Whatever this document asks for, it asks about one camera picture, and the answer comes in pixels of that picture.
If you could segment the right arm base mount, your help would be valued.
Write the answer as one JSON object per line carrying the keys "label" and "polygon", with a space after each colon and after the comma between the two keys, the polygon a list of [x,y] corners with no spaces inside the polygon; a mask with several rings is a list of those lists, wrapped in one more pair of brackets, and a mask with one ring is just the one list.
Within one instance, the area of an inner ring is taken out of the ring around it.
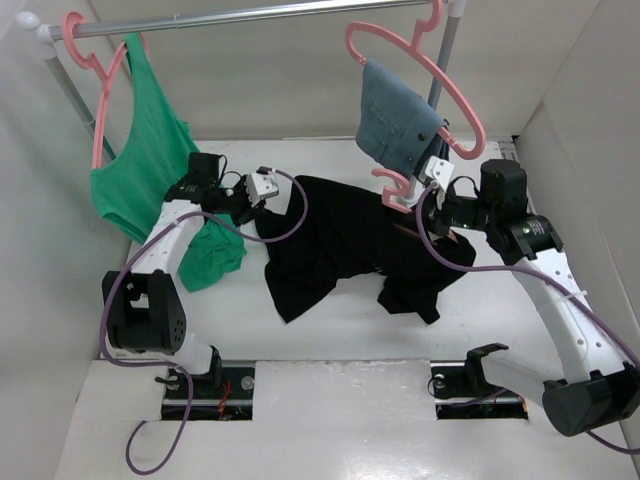
{"label": "right arm base mount", "polygon": [[430,362],[428,393],[434,398],[437,420],[528,420],[524,399],[487,382],[481,360],[507,350],[492,343],[469,350],[463,360]]}

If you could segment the black t shirt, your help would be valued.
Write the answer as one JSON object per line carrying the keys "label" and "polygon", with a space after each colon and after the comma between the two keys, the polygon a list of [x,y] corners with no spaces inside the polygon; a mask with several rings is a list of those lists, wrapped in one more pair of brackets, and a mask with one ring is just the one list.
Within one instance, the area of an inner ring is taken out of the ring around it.
{"label": "black t shirt", "polygon": [[269,239],[265,279],[276,311],[291,322],[323,300],[342,279],[377,273],[379,304],[390,314],[440,314],[438,295],[461,273],[435,260],[413,225],[399,226],[378,194],[300,175],[285,213],[264,211],[257,233]]}

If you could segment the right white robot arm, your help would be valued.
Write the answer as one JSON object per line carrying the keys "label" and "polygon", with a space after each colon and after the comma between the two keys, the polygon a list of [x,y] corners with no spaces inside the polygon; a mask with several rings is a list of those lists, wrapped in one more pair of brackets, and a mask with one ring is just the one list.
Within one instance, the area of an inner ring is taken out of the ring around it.
{"label": "right white robot arm", "polygon": [[425,218],[480,231],[535,306],[561,370],[536,367],[494,343],[468,352],[462,381],[473,393],[502,387],[540,405],[567,437],[630,418],[639,408],[639,360],[586,302],[552,223],[529,210],[527,175],[515,161],[482,163],[471,197],[456,193],[453,165],[430,161],[435,193]]}

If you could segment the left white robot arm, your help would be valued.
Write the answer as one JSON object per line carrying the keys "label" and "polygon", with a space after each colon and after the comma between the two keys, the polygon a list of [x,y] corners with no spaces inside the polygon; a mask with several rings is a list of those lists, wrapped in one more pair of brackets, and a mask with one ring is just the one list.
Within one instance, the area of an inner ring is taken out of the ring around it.
{"label": "left white robot arm", "polygon": [[255,218],[266,200],[279,194],[273,172],[265,167],[242,175],[224,187],[215,154],[191,153],[188,169],[163,197],[159,217],[143,246],[145,252],[116,284],[116,272],[103,279],[106,343],[132,354],[149,354],[180,365],[188,384],[201,396],[222,387],[217,350],[188,331],[186,314],[175,284],[189,244],[208,223],[204,212],[231,217],[239,227]]}

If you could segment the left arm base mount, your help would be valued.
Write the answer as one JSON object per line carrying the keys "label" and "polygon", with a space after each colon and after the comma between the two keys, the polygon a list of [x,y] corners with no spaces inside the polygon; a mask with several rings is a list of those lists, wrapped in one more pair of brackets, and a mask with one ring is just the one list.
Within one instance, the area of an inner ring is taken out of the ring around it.
{"label": "left arm base mount", "polygon": [[[194,392],[189,419],[192,421],[250,421],[256,363],[223,361],[216,380],[194,377]],[[170,368],[155,381],[164,386],[161,419],[181,420],[187,406],[188,385],[185,376]]]}

